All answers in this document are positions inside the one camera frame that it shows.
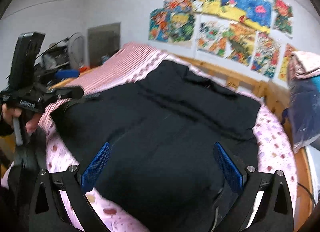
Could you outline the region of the black puffer jacket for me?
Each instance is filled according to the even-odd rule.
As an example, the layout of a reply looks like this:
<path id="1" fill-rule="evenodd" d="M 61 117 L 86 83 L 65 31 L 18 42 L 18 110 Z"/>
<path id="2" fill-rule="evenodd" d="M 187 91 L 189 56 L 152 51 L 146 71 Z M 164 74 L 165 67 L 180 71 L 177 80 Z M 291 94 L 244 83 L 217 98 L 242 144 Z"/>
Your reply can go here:
<path id="1" fill-rule="evenodd" d="M 149 231 L 209 231 L 236 194 L 213 155 L 216 142 L 258 164 L 261 105 L 187 66 L 164 60 L 143 80 L 64 103 L 51 114 L 81 166 L 109 143 L 96 189 Z"/>

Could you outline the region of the plastic bag of clothes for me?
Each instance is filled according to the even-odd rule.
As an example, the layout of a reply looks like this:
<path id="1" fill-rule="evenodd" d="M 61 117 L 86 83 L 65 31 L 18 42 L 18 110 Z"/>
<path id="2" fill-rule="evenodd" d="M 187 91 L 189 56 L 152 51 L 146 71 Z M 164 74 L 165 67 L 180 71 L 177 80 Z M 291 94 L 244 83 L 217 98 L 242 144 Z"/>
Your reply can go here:
<path id="1" fill-rule="evenodd" d="M 289 80 L 287 117 L 291 125 L 293 151 L 314 144 L 319 149 L 319 76 Z"/>

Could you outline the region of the pink fruit print quilt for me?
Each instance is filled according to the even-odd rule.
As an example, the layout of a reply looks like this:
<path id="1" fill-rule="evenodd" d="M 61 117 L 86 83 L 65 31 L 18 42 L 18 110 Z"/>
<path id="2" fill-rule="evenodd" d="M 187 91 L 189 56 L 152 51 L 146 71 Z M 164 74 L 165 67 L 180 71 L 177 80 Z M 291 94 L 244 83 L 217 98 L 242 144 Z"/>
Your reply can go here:
<path id="1" fill-rule="evenodd" d="M 164 59 L 163 61 L 165 60 L 178 63 L 175 59 Z M 191 66 L 187 67 L 195 75 L 212 80 L 212 78 L 205 74 L 196 73 Z M 68 151 L 65 144 L 57 134 L 55 125 L 50 116 L 50 113 L 58 106 L 60 106 L 59 102 L 49 105 L 44 115 L 40 118 L 39 123 L 39 127 L 44 130 L 47 136 L 46 164 L 50 171 L 62 170 L 62 168 L 67 167 L 72 163 L 76 163 L 76 159 Z M 287 134 L 285 134 L 285 131 L 280 124 L 280 121 L 264 103 L 261 104 L 257 113 L 257 119 L 252 131 L 258 142 L 258 169 L 266 173 L 272 173 L 277 169 L 283 170 L 286 178 L 289 179 L 289 185 L 289 182 L 294 180 L 293 177 L 295 175 L 295 163 L 290 159 L 288 154 L 291 149 L 291 144 Z M 290 185 L 289 191 L 293 204 L 294 192 Z M 86 195 L 90 203 L 93 205 L 94 210 L 98 211 L 103 222 L 111 231 L 147 231 L 147 228 L 142 225 L 139 220 L 128 214 L 116 203 L 104 199 L 101 196 L 101 193 L 96 189 L 93 189 Z"/>

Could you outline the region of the white round fan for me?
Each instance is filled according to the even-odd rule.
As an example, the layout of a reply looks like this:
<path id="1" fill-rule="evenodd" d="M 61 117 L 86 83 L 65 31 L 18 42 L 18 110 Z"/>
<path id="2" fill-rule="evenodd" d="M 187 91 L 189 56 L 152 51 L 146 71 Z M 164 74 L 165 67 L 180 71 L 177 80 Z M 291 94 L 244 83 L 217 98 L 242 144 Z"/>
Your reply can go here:
<path id="1" fill-rule="evenodd" d="M 69 64 L 72 69 L 80 69 L 85 64 L 85 38 L 80 33 L 71 35 L 67 42 Z"/>

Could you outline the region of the red checked pillow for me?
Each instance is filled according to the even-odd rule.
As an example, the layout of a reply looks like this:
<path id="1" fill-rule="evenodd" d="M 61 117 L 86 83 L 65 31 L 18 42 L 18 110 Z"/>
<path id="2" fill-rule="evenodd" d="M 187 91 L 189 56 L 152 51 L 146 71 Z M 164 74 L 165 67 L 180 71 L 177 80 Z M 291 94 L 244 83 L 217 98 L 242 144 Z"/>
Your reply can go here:
<path id="1" fill-rule="evenodd" d="M 168 53 L 147 44 L 127 43 L 103 65 L 68 78 L 54 88 L 80 86 L 88 95 L 126 82 L 137 81 L 165 59 Z"/>

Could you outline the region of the orange haired girl drawing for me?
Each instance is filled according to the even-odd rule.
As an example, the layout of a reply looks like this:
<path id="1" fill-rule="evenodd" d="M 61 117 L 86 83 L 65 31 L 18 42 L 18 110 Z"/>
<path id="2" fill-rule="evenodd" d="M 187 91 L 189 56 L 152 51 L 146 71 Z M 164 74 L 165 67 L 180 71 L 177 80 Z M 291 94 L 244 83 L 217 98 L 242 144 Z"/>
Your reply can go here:
<path id="1" fill-rule="evenodd" d="M 148 40 L 157 42 L 168 42 L 170 12 L 161 8 L 150 13 Z"/>

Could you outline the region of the pink floral blanket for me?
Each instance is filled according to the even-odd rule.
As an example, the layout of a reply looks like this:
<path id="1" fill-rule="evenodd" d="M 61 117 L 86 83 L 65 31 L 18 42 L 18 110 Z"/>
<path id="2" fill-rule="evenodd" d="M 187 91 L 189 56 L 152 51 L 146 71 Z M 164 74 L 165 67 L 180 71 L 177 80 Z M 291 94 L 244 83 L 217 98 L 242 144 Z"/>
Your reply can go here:
<path id="1" fill-rule="evenodd" d="M 319 76 L 320 55 L 306 51 L 293 51 L 287 65 L 287 82 Z"/>

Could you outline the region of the yellow bear drawing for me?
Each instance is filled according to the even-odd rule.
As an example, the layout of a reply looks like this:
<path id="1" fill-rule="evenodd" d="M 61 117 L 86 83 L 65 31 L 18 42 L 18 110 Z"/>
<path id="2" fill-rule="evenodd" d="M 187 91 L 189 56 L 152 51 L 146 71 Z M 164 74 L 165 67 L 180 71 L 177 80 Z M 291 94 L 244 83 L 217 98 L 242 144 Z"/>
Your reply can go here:
<path id="1" fill-rule="evenodd" d="M 281 81 L 287 81 L 287 66 L 293 51 L 297 51 L 297 49 L 291 44 L 287 43 L 285 46 L 285 53 L 281 63 L 280 72 L 278 74 L 278 79 Z"/>

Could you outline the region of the colourful doodle drawing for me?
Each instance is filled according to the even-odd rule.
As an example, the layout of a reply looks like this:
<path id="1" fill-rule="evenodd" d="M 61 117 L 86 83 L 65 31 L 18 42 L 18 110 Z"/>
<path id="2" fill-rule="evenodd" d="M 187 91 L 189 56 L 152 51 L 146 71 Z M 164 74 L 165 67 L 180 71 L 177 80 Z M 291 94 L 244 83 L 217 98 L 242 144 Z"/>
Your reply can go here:
<path id="1" fill-rule="evenodd" d="M 281 43 L 266 33 L 259 33 L 251 70 L 272 79 L 276 73 Z"/>

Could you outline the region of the blond boy drawing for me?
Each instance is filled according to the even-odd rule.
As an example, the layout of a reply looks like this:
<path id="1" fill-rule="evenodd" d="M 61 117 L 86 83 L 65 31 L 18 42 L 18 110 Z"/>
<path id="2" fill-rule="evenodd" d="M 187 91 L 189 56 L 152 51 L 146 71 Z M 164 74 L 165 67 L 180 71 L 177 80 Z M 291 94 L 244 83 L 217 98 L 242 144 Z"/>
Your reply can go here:
<path id="1" fill-rule="evenodd" d="M 168 43 L 191 48 L 195 29 L 195 16 L 190 13 L 172 12 L 169 21 Z"/>

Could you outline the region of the green turtle drawing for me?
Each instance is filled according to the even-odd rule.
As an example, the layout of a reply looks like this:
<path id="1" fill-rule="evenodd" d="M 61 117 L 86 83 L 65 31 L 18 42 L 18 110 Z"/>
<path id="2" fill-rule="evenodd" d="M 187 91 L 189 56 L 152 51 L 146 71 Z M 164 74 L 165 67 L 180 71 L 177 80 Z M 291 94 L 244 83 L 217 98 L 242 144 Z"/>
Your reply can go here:
<path id="1" fill-rule="evenodd" d="M 230 23 L 228 43 L 231 49 L 228 59 L 249 66 L 255 44 L 256 31 L 241 23 Z"/>

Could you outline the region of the swimming girl drawing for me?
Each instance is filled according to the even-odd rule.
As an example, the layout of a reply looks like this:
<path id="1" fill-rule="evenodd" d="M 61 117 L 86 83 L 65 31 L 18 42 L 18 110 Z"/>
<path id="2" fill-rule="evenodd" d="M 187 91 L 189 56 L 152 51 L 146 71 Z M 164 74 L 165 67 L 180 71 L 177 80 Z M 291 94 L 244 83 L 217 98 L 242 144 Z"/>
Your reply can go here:
<path id="1" fill-rule="evenodd" d="M 191 12 L 193 0 L 164 0 L 164 9 L 173 12 Z"/>

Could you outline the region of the cartoon animals drawing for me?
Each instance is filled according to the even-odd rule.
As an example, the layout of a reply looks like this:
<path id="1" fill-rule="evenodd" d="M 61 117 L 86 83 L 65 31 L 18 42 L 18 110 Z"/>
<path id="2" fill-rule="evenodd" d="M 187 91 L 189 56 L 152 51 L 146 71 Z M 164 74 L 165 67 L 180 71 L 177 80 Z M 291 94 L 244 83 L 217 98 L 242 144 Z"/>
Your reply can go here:
<path id="1" fill-rule="evenodd" d="M 229 22 L 204 21 L 197 35 L 197 50 L 224 57 L 229 37 Z"/>

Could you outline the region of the red haired figure drawing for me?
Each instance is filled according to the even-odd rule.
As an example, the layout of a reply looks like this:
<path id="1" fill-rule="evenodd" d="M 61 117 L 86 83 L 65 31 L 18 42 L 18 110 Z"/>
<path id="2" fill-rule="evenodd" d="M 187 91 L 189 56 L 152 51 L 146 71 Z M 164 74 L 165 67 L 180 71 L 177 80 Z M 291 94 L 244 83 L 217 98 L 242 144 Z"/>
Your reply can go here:
<path id="1" fill-rule="evenodd" d="M 273 29 L 278 30 L 288 38 L 293 37 L 293 8 L 283 0 L 273 0 L 275 19 Z"/>

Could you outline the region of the blue sea jellyfish drawing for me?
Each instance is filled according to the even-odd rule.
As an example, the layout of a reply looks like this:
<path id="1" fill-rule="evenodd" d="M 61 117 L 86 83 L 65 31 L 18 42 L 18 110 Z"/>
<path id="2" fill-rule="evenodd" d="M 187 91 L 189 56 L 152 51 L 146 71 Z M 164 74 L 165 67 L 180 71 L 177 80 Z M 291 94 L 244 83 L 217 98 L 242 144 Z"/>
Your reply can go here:
<path id="1" fill-rule="evenodd" d="M 268 34 L 272 3 L 269 0 L 221 0 L 218 16 Z"/>

